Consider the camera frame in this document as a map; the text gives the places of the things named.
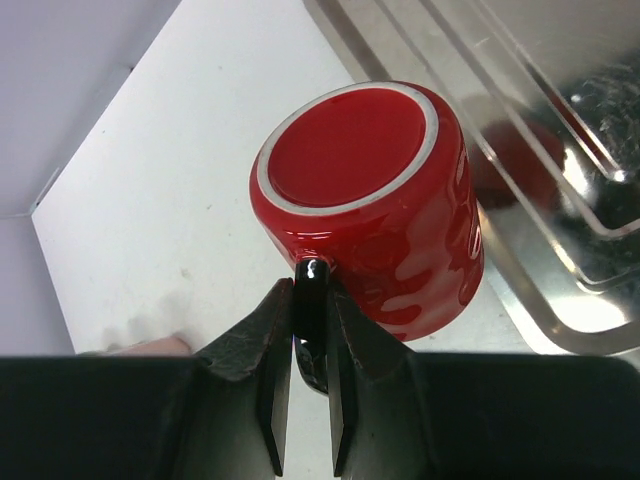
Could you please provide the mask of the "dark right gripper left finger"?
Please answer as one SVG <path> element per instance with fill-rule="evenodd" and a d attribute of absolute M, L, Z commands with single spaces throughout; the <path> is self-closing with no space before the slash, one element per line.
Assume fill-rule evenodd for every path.
<path fill-rule="evenodd" d="M 5 479 L 282 474 L 293 283 L 189 356 L 5 357 Z"/>

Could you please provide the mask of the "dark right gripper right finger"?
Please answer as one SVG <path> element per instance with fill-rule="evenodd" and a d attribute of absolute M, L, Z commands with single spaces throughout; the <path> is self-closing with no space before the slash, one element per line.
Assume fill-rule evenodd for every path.
<path fill-rule="evenodd" d="M 639 374 L 615 358 L 418 353 L 327 296 L 343 479 L 635 479 Z"/>

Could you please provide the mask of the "red mug black handle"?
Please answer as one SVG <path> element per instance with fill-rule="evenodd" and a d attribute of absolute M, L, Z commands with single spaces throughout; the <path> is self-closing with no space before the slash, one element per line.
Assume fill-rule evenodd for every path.
<path fill-rule="evenodd" d="M 261 146 L 249 197 L 289 264 L 326 263 L 401 341 L 448 325 L 479 287 L 484 250 L 462 128 L 423 86 L 357 83 L 304 105 Z"/>

